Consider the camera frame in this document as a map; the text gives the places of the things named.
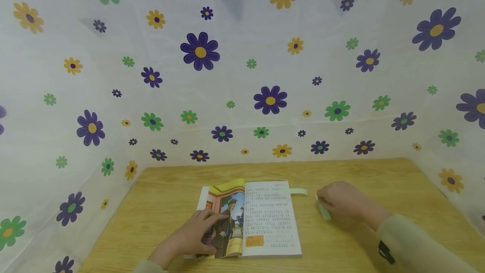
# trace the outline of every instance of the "beige sleeve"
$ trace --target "beige sleeve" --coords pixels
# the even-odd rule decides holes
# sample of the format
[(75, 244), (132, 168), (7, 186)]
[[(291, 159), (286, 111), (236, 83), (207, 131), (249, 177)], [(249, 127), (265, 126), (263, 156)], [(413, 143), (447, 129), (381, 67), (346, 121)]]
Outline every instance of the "beige sleeve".
[(168, 273), (159, 265), (152, 263), (149, 260), (140, 260), (133, 273)]
[(477, 272), (405, 216), (392, 215), (382, 222), (377, 234), (407, 272)]

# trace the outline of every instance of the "hand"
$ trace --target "hand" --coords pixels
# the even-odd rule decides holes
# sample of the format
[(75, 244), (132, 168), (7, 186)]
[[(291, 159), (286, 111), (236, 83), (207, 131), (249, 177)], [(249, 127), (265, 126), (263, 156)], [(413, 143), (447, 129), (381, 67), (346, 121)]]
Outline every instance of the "hand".
[(180, 254), (214, 255), (216, 248), (203, 244), (201, 239), (207, 229), (222, 219), (227, 219), (227, 215), (215, 214), (210, 209), (196, 211), (180, 228), (157, 245), (148, 259), (166, 270)]
[(392, 215), (345, 181), (336, 181), (322, 187), (317, 191), (317, 196), (329, 212), (363, 219), (374, 231), (377, 231), (380, 224)]

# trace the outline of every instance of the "orange label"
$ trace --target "orange label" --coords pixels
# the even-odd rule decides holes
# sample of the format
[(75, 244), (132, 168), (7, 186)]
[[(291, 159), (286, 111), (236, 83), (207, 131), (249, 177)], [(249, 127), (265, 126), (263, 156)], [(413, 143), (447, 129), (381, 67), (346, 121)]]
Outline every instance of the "orange label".
[(264, 235), (253, 235), (246, 237), (246, 247), (264, 246)]

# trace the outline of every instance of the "white backdrop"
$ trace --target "white backdrop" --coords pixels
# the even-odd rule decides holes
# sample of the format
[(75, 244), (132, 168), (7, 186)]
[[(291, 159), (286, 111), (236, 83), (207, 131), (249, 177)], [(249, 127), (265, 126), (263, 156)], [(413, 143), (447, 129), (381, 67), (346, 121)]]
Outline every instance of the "white backdrop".
[(0, 272), (76, 272), (154, 166), (406, 157), (485, 235), (483, 0), (0, 0), (0, 19)]

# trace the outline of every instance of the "table surface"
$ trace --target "table surface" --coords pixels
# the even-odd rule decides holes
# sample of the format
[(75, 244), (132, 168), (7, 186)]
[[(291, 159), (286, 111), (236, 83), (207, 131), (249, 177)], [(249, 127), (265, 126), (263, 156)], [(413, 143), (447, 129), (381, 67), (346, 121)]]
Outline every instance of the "table surface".
[(303, 257), (176, 259), (173, 272), (400, 272), (377, 253), (377, 237), (361, 223), (323, 221), (315, 191), (348, 181), (393, 212), (412, 219), (435, 240), (485, 272), (485, 241), (411, 162), (402, 158), (149, 168), (128, 193), (79, 273), (131, 272), (197, 207), (202, 186), (234, 178), (287, 180), (309, 196), (293, 196)]

